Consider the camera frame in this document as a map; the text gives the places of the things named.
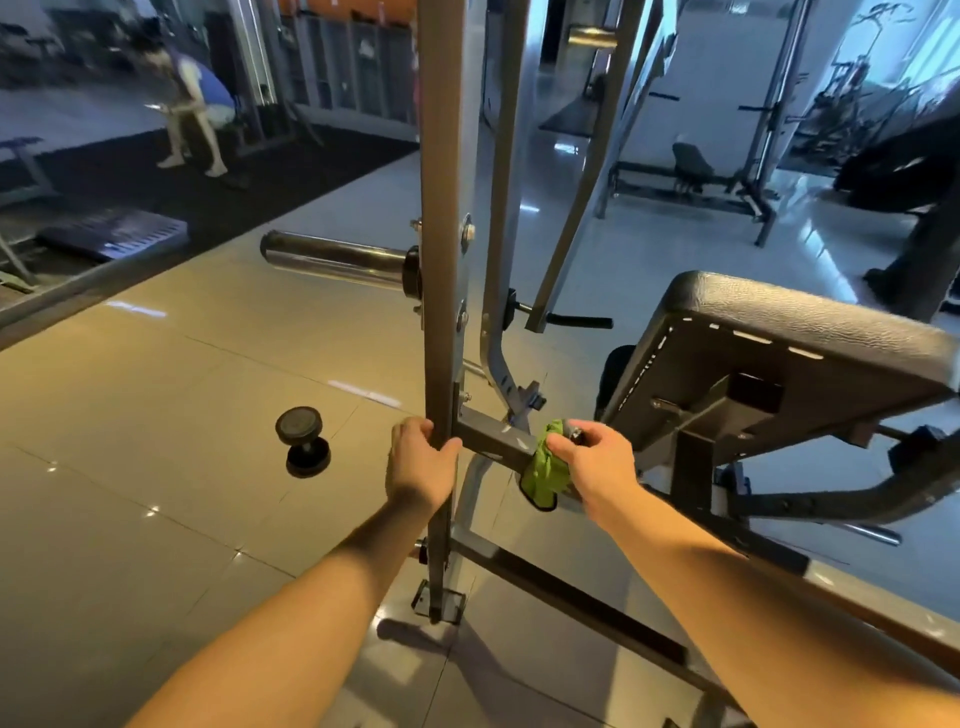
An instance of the leg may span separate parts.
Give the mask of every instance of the leg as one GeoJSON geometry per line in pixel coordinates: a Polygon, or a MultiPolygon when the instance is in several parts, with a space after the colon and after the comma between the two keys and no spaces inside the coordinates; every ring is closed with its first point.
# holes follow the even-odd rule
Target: leg
{"type": "Polygon", "coordinates": [[[224,158],[220,154],[220,142],[217,141],[217,132],[213,128],[213,123],[206,112],[206,109],[197,111],[197,124],[200,125],[200,131],[204,133],[204,139],[210,147],[210,154],[213,155],[213,163],[206,170],[208,177],[220,177],[227,173],[227,166],[224,164],[224,158]]]}
{"type": "Polygon", "coordinates": [[[160,169],[183,164],[183,133],[180,130],[180,117],[176,114],[167,114],[167,136],[170,137],[170,157],[156,163],[160,169]]]}

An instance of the person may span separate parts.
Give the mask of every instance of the person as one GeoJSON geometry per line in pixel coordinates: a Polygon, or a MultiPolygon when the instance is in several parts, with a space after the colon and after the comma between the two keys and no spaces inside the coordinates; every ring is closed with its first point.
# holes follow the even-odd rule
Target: person
{"type": "Polygon", "coordinates": [[[213,163],[206,171],[207,176],[225,175],[227,166],[220,152],[216,130],[222,129],[236,117],[236,105],[227,87],[205,65],[166,47],[159,38],[150,34],[134,35],[130,46],[153,69],[172,78],[180,95],[173,105],[160,106],[160,111],[167,118],[170,157],[156,166],[169,169],[184,163],[182,122],[184,116],[190,115],[197,120],[213,157],[213,163]]]}
{"type": "MultiPolygon", "coordinates": [[[[620,434],[572,424],[586,445],[550,435],[547,446],[569,464],[588,515],[759,728],[960,726],[956,680],[638,487],[632,447],[620,434]]],[[[419,418],[396,425],[383,506],[181,667],[130,728],[316,725],[411,544],[452,492],[461,443],[435,450],[432,430],[419,418]]]]}

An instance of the dumbbell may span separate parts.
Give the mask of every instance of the dumbbell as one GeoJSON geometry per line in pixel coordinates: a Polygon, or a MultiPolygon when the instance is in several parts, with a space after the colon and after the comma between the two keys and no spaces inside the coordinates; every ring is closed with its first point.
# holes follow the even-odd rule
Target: dumbbell
{"type": "Polygon", "coordinates": [[[288,446],[287,473],[313,477],[330,464],[330,445],[320,436],[324,421],[313,407],[288,409],[276,420],[276,436],[288,446]]]}
{"type": "Polygon", "coordinates": [[[938,448],[940,441],[945,437],[947,437],[947,435],[939,427],[932,425],[917,427],[917,429],[906,437],[901,438],[896,445],[887,451],[890,470],[894,473],[901,473],[914,465],[928,452],[932,452],[938,448]]]}

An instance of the hand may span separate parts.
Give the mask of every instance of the hand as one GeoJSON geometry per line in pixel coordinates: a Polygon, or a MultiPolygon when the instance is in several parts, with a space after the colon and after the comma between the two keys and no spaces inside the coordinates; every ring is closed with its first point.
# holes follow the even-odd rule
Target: hand
{"type": "Polygon", "coordinates": [[[570,420],[570,424],[584,431],[585,447],[555,433],[546,436],[546,445],[570,467],[587,515],[610,531],[630,497],[643,493],[636,483],[633,446],[606,425],[583,420],[570,420]]]}
{"type": "Polygon", "coordinates": [[[453,492],[457,455],[463,442],[459,437],[435,450],[427,442],[433,423],[422,417],[408,417],[394,425],[394,442],[387,460],[387,498],[414,494],[436,513],[453,492]]]}

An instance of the blue shirt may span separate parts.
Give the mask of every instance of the blue shirt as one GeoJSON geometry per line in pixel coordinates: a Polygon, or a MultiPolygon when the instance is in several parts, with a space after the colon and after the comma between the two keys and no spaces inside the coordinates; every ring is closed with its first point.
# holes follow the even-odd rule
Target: blue shirt
{"type": "Polygon", "coordinates": [[[200,69],[200,92],[204,97],[204,103],[207,106],[220,105],[231,108],[234,107],[233,97],[230,95],[230,92],[227,91],[227,87],[223,85],[223,82],[213,75],[213,71],[184,53],[179,53],[174,50],[168,50],[167,53],[170,54],[170,60],[174,65],[174,79],[177,81],[180,93],[187,97],[190,96],[180,71],[181,62],[190,61],[200,69]]]}

